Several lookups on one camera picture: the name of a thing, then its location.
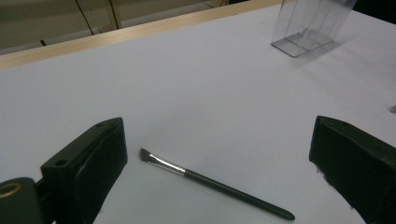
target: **wooden table edge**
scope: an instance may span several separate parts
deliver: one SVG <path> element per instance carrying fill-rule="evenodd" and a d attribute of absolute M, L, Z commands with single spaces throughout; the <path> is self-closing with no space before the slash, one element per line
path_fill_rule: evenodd
<path fill-rule="evenodd" d="M 84 49 L 93 49 L 148 35 L 155 35 L 205 21 L 213 21 L 264 7 L 271 7 L 280 3 L 281 0 L 251 0 L 226 7 L 216 7 L 165 20 L 144 23 L 99 35 L 87 36 L 46 47 L 0 55 L 0 70 L 26 63 L 34 63 Z"/>

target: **brush bristles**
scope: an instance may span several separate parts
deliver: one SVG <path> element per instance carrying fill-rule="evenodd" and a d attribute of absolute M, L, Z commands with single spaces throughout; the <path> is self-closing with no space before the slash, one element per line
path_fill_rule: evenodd
<path fill-rule="evenodd" d="M 140 148 L 139 150 L 139 158 L 141 161 L 149 161 L 149 155 L 151 153 L 143 148 Z"/>

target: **transparent acrylic container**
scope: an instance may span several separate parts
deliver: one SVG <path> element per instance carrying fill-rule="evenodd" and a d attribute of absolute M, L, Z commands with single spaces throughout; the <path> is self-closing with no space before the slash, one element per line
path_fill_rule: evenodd
<path fill-rule="evenodd" d="M 283 0 L 271 45 L 292 57 L 334 41 L 357 0 Z"/>

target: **table surface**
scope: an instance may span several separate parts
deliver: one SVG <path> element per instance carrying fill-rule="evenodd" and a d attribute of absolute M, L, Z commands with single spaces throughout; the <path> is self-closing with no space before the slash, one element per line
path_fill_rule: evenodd
<path fill-rule="evenodd" d="M 315 118 L 396 146 L 396 26 L 352 12 L 299 58 L 270 46 L 279 6 L 0 72 L 0 182 L 123 117 L 129 162 L 95 223 L 290 223 L 140 161 L 141 147 L 291 211 L 363 223 L 308 153 Z"/>

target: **makeup brush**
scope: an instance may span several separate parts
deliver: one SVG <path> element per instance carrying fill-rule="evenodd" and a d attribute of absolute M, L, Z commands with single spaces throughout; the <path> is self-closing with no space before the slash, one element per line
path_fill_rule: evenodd
<path fill-rule="evenodd" d="M 142 160 L 142 161 L 151 163 L 156 166 L 160 166 L 167 170 L 173 171 L 179 175 L 183 175 L 184 177 L 187 177 L 190 180 L 194 180 L 194 181 L 196 181 L 200 184 L 206 185 L 212 189 L 216 189 L 219 192 L 225 193 L 229 196 L 233 196 L 235 199 L 238 199 L 245 203 L 249 203 L 251 205 L 259 207 L 267 212 L 270 212 L 277 216 L 283 217 L 287 220 L 295 219 L 294 215 L 291 212 L 289 212 L 283 208 L 280 208 L 273 204 L 267 203 L 267 202 L 260 200 L 256 197 L 248 195 L 240 190 L 228 187 L 228 186 L 221 184 L 218 181 L 210 179 L 206 176 L 199 175 L 199 174 L 195 173 L 194 171 L 188 170 L 188 169 L 183 168 L 179 165 L 176 165 L 170 161 L 167 161 L 161 157 L 158 157 L 143 148 L 141 148 L 139 151 L 139 157 L 140 157 L 140 160 Z"/>

